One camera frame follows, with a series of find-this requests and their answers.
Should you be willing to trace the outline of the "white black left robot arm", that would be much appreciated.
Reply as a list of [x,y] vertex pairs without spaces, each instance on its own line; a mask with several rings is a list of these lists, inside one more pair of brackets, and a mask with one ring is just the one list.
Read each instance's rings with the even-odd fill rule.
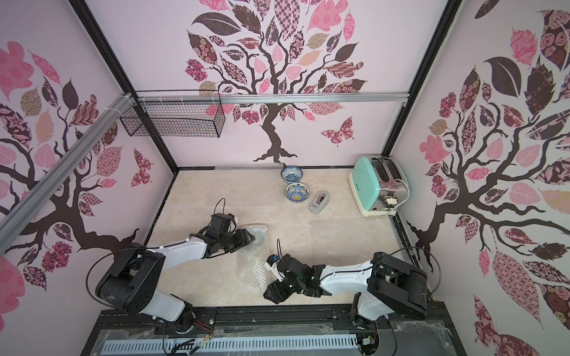
[[162,273],[190,261],[228,255],[255,241],[238,228],[235,216],[216,213],[209,224],[185,240],[148,247],[134,243],[113,253],[114,262],[96,285],[95,296],[125,314],[145,314],[173,324],[177,333],[194,327],[193,306],[157,287]]

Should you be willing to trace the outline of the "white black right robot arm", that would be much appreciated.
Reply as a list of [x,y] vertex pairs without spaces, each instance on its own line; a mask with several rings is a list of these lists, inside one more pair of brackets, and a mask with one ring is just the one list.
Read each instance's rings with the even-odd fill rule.
[[265,267],[276,280],[264,298],[275,304],[294,294],[320,298],[353,292],[356,314],[365,320],[393,313],[414,320],[427,317],[427,274],[391,254],[377,252],[372,260],[351,266],[309,266],[289,254],[272,255]]

